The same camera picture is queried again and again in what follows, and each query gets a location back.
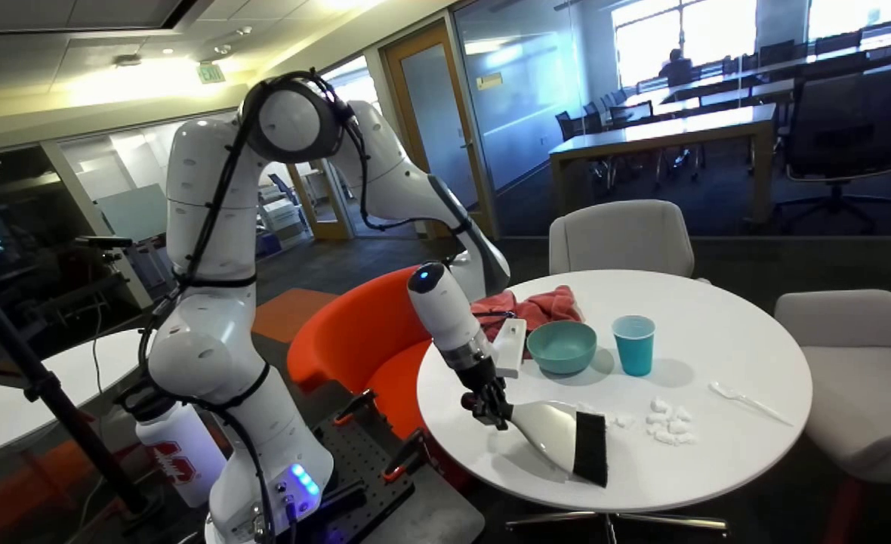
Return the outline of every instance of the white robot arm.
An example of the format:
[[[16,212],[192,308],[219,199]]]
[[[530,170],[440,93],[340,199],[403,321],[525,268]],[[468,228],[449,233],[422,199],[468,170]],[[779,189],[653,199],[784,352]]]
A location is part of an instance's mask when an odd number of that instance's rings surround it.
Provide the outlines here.
[[[512,279],[501,252],[440,181],[409,160],[382,113],[337,102],[315,72],[258,85],[235,125],[183,125],[166,172],[166,252],[182,288],[146,370],[160,390],[221,415],[226,427],[234,458],[208,495],[207,540],[258,540],[258,525],[287,532],[320,509],[334,466],[250,344],[265,160],[328,160],[365,212],[443,221],[464,249],[455,260],[464,311],[468,298],[504,291]]]

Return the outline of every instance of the desk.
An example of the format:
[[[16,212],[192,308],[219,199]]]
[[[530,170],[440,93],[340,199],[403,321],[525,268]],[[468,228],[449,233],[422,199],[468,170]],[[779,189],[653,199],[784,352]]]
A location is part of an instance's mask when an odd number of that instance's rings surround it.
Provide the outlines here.
[[[773,468],[802,437],[814,377],[798,343],[758,305],[708,282],[659,272],[568,272],[514,288],[521,298],[568,285],[599,332],[593,370],[543,377],[531,360],[508,377],[508,401],[560,401],[579,411],[637,417],[606,428],[611,485],[594,487],[554,468],[517,428],[500,432],[458,408],[462,385],[428,349],[417,375],[420,415],[434,442],[493,487],[550,509],[659,513],[733,494]],[[650,314],[659,362],[650,377],[617,365],[611,324]],[[710,382],[745,390],[784,415],[777,422],[710,390]],[[688,408],[695,445],[665,445],[647,432],[653,399]]]
[[[139,370],[139,332],[123,329],[97,343],[102,390],[113,390]],[[99,396],[95,375],[91,343],[61,352],[45,360],[58,375],[65,393],[83,408]],[[19,386],[0,386],[0,450],[11,448],[32,432],[56,427],[56,415],[42,399],[28,401]]]
[[[583,132],[550,151],[550,170],[557,185],[557,215],[568,212],[568,181],[573,164],[606,160],[612,153],[655,151],[698,141],[749,139],[754,151],[754,181],[749,198],[749,224],[766,224],[769,189],[773,189],[773,114],[777,106],[743,106],[725,113],[705,113],[685,117],[669,117],[655,125],[635,125],[606,132]]]

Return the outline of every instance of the carpet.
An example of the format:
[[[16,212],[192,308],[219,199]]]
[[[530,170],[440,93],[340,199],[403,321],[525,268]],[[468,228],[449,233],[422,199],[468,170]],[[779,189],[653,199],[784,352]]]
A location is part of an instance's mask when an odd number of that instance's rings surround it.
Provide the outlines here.
[[[285,291],[258,308],[255,332],[289,344],[296,329],[317,314],[334,293],[323,291]]]

